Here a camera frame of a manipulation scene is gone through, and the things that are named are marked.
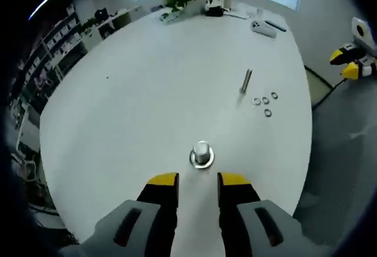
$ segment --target white table surface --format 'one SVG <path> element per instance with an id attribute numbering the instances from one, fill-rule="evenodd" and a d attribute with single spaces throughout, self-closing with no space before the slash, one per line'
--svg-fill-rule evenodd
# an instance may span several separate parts
<path id="1" fill-rule="evenodd" d="M 251 32 L 251 20 L 200 16 L 164 25 L 160 14 L 104 40 L 57 87 L 41 115 L 45 176 L 65 225 L 83 242 L 150 178 L 179 172 L 171 255 L 224 256 L 217 172 L 243 174 L 261 199 L 291 215 L 296 209 L 312 138 L 305 70 L 278 15 L 263 13 L 288 29 L 273 40 Z M 254 107 L 253 97 L 263 96 L 270 104 Z M 215 153 L 204 171 L 189 163 L 200 140 Z"/>

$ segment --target gray floor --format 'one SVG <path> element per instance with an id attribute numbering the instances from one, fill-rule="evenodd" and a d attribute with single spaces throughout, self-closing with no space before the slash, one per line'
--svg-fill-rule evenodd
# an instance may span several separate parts
<path id="1" fill-rule="evenodd" d="M 306 78 L 312 104 L 318 103 L 330 91 L 330 88 L 308 70 L 306 70 Z"/>
<path id="2" fill-rule="evenodd" d="M 314 79 L 309 85 L 317 102 L 324 91 Z M 341 242 L 376 190 L 376 97 L 376 78 L 348 80 L 313 111 L 312 153 L 293 217 L 317 244 Z"/>

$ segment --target metal ring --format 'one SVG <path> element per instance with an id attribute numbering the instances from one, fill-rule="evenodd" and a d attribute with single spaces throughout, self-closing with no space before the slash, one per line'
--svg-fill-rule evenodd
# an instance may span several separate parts
<path id="1" fill-rule="evenodd" d="M 270 102 L 270 100 L 269 100 L 267 97 L 263 97 L 263 98 L 262 98 L 262 101 L 263 101 L 263 103 L 264 103 L 265 105 L 268 105 L 269 102 Z"/>
<path id="2" fill-rule="evenodd" d="M 254 98 L 253 99 L 253 104 L 256 105 L 256 106 L 259 106 L 260 105 L 260 100 L 258 98 Z"/>
<path id="3" fill-rule="evenodd" d="M 267 109 L 264 110 L 264 115 L 266 117 L 270 117 L 270 116 L 272 116 L 272 112 L 267 108 Z"/>
<path id="4" fill-rule="evenodd" d="M 194 150 L 191 151 L 190 153 L 190 163 L 193 165 L 193 167 L 195 169 L 206 169 L 208 167 L 210 167 L 213 162 L 214 162 L 214 153 L 213 153 L 213 150 L 211 147 L 209 147 L 210 149 L 210 160 L 206 163 L 206 164 L 198 164 L 196 161 L 195 161 L 195 154 L 194 154 Z"/>

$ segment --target shelf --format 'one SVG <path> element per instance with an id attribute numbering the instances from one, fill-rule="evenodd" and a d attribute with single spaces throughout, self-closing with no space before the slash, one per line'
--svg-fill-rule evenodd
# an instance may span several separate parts
<path id="1" fill-rule="evenodd" d="M 61 56 L 61 58 L 60 58 L 60 60 L 57 62 L 57 64 L 55 65 L 55 67 L 71 52 L 71 51 L 73 51 L 73 49 L 74 48 L 76 48 L 78 45 L 80 45 L 80 43 L 82 43 L 82 39 L 80 39 L 80 40 L 78 40 L 77 42 L 76 42 L 76 44 L 74 44 L 74 45 L 72 45 L 71 46 L 71 48 L 68 50 L 68 51 L 65 51 L 63 54 L 62 54 L 62 56 Z"/>
<path id="2" fill-rule="evenodd" d="M 34 71 L 30 74 L 30 78 L 29 78 L 29 80 L 27 81 L 27 83 L 24 83 L 24 85 L 23 85 L 24 88 L 29 84 L 29 82 L 30 82 L 30 80 L 31 80 L 32 78 L 34 78 L 34 77 L 37 76 L 37 73 L 39 73 L 39 74 L 41 73 L 41 71 L 42 71 L 44 65 L 46 64 L 46 62 L 47 62 L 48 60 L 49 60 L 49 56 L 47 56 L 47 54 L 45 54 L 45 55 L 43 56 L 43 58 L 41 58 L 41 62 L 35 67 Z"/>
<path id="3" fill-rule="evenodd" d="M 53 27 L 53 29 L 50 30 L 50 32 L 47 33 L 47 35 L 43 38 L 43 41 L 47 44 L 47 43 L 48 43 L 47 39 L 51 39 L 50 37 L 53 38 L 54 35 L 55 35 L 58 31 L 60 31 L 60 30 L 62 29 L 62 27 L 64 27 L 64 26 L 61 26 L 61 25 L 62 25 L 62 24 L 65 24 L 65 22 L 66 22 L 67 20 L 69 20 L 70 18 L 72 18 L 72 17 L 74 17 L 74 18 L 76 17 L 76 12 L 72 13 L 71 15 L 67 16 L 66 18 L 60 20 L 60 22 L 58 22 L 57 24 L 55 24 L 55 27 Z"/>
<path id="4" fill-rule="evenodd" d="M 58 41 L 58 42 L 56 42 L 55 44 L 54 44 L 54 46 L 51 48 L 51 49 L 49 49 L 49 51 L 50 51 L 50 53 L 53 55 L 54 54 L 54 52 L 56 52 L 58 49 L 60 49 L 61 48 L 61 45 L 70 37 L 70 36 L 72 36 L 72 35 L 74 35 L 76 32 L 78 31 L 78 24 L 74 27 L 74 28 L 71 28 L 68 32 L 67 32 L 67 34 L 65 34 L 63 37 L 61 37 L 61 39 Z"/>

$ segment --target metal bolt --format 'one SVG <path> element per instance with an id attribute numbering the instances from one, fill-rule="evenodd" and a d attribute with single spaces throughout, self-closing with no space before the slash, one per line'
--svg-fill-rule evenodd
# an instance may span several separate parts
<path id="1" fill-rule="evenodd" d="M 210 146 L 205 141 L 196 143 L 193 147 L 195 162 L 198 164 L 206 164 L 210 160 Z"/>
<path id="2" fill-rule="evenodd" d="M 240 88 L 240 93 L 245 94 L 247 86 L 249 85 L 250 77 L 252 76 L 253 70 L 247 70 L 245 79 L 243 80 L 242 87 Z"/>
<path id="3" fill-rule="evenodd" d="M 196 169 L 206 169 L 212 165 L 214 153 L 208 142 L 199 141 L 190 153 L 190 162 Z"/>

